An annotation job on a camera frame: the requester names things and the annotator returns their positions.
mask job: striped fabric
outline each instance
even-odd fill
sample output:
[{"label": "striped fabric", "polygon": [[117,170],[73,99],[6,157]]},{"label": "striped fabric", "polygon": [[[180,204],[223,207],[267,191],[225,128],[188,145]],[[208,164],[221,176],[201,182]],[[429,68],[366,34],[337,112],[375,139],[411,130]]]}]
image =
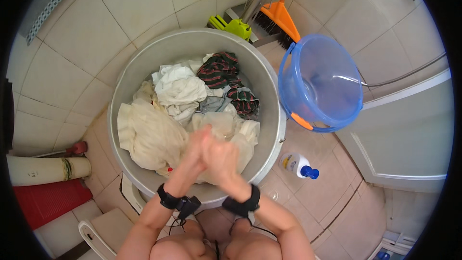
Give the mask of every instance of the striped fabric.
[{"label": "striped fabric", "polygon": [[198,70],[197,76],[211,89],[221,89],[227,85],[227,97],[241,118],[257,120],[260,101],[244,87],[239,75],[239,63],[232,52],[219,52],[209,58]]}]

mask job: blue plastic bucket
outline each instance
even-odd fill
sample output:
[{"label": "blue plastic bucket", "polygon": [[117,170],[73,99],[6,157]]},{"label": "blue plastic bucket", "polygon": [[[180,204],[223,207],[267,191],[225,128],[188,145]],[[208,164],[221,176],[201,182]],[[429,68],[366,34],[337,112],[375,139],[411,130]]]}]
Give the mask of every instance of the blue plastic bucket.
[{"label": "blue plastic bucket", "polygon": [[[287,116],[315,132],[340,130],[363,108],[361,78],[353,59],[335,40],[321,34],[291,44],[279,67],[278,85]],[[329,127],[310,124],[318,121]]]}]

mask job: detergent bottle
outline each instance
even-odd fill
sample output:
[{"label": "detergent bottle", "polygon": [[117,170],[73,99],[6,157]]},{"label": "detergent bottle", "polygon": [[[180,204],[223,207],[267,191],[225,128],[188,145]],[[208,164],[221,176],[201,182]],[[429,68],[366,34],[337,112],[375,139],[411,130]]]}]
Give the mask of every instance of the detergent bottle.
[{"label": "detergent bottle", "polygon": [[298,153],[285,153],[282,155],[279,165],[282,169],[296,175],[299,178],[310,177],[313,180],[319,176],[317,169],[309,166],[309,161]]}]

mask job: black wristband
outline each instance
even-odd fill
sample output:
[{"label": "black wristband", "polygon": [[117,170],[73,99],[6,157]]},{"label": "black wristband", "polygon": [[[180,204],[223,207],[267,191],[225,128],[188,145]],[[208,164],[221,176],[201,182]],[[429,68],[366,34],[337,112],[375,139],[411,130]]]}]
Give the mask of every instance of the black wristband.
[{"label": "black wristband", "polygon": [[252,185],[252,194],[250,196],[250,199],[248,199],[247,201],[243,203],[239,203],[235,199],[228,197],[225,199],[222,206],[223,208],[230,211],[231,213],[234,213],[241,217],[248,217],[249,211],[255,211],[260,207],[258,205],[259,201],[260,201],[260,190],[258,189],[257,186]]},{"label": "black wristband", "polygon": [[164,184],[160,185],[157,189],[157,194],[160,198],[160,204],[165,208],[173,210],[180,203],[181,198],[175,198],[164,190]]}]

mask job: white door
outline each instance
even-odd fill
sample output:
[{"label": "white door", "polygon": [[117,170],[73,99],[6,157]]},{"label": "white door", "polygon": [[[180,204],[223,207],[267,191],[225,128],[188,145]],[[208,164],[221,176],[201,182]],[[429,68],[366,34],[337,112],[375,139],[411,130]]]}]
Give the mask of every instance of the white door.
[{"label": "white door", "polygon": [[454,133],[449,69],[366,103],[336,132],[366,182],[416,192],[440,191]]}]

